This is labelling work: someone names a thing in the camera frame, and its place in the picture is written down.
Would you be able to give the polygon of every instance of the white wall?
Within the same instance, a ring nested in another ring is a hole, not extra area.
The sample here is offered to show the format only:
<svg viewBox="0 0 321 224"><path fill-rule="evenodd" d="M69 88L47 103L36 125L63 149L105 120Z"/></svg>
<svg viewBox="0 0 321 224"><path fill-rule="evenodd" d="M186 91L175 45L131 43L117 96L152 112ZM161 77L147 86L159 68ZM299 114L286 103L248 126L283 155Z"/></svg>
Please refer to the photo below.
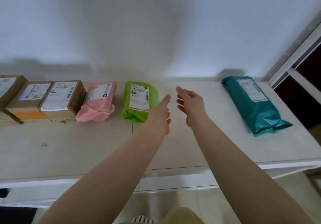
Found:
<svg viewBox="0 0 321 224"><path fill-rule="evenodd" d="M320 10L321 0L0 0L0 73L260 79Z"/></svg>

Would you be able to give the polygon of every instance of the green plastic mailer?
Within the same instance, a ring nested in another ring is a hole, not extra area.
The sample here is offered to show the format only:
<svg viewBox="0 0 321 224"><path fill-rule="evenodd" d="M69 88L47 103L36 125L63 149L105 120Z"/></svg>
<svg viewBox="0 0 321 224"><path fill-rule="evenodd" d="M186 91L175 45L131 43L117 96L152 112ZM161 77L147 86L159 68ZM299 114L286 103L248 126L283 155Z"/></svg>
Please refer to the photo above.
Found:
<svg viewBox="0 0 321 224"><path fill-rule="evenodd" d="M149 109L158 104L158 92L155 87L143 82L126 82L122 111L124 119L132 122L145 122Z"/></svg>
<svg viewBox="0 0 321 224"><path fill-rule="evenodd" d="M221 82L254 136L276 133L292 124L281 116L251 77L226 77Z"/></svg>

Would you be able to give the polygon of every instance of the pink plastic mailer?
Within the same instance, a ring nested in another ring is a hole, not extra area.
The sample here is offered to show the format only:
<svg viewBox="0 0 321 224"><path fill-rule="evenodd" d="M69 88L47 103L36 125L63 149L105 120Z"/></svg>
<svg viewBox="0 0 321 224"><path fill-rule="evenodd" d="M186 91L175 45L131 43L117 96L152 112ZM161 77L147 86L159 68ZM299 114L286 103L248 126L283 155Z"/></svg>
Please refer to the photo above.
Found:
<svg viewBox="0 0 321 224"><path fill-rule="evenodd" d="M115 81L89 84L83 105L76 116L77 121L105 121L115 109L112 100L116 89Z"/></svg>

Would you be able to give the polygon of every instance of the person's left hand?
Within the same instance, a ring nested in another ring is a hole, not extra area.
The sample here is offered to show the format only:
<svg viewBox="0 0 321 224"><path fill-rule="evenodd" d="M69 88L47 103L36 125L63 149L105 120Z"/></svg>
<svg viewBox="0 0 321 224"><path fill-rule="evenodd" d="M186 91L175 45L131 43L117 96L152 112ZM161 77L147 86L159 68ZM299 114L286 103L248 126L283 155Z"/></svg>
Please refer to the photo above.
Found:
<svg viewBox="0 0 321 224"><path fill-rule="evenodd" d="M169 116L171 114L167 108L170 100L171 96L167 94L157 107L149 110L148 118L145 122L145 124L152 126L153 130L156 130L161 137L165 137L170 132L171 119L169 119Z"/></svg>

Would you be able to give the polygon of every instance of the plastic bag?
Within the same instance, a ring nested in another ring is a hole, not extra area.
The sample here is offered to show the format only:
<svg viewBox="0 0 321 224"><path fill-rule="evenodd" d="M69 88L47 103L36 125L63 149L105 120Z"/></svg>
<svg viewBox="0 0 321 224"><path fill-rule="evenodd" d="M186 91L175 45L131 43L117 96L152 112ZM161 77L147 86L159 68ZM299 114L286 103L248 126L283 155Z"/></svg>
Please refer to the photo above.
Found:
<svg viewBox="0 0 321 224"><path fill-rule="evenodd" d="M278 110L251 77L226 77L221 83L254 136L292 126L281 119Z"/></svg>
<svg viewBox="0 0 321 224"><path fill-rule="evenodd" d="M122 111L124 119L132 122L145 122L149 109L158 104L158 92L155 87L143 82L126 82Z"/></svg>
<svg viewBox="0 0 321 224"><path fill-rule="evenodd" d="M89 84L84 103L76 115L77 121L105 121L115 109L112 99L116 89L115 81Z"/></svg>

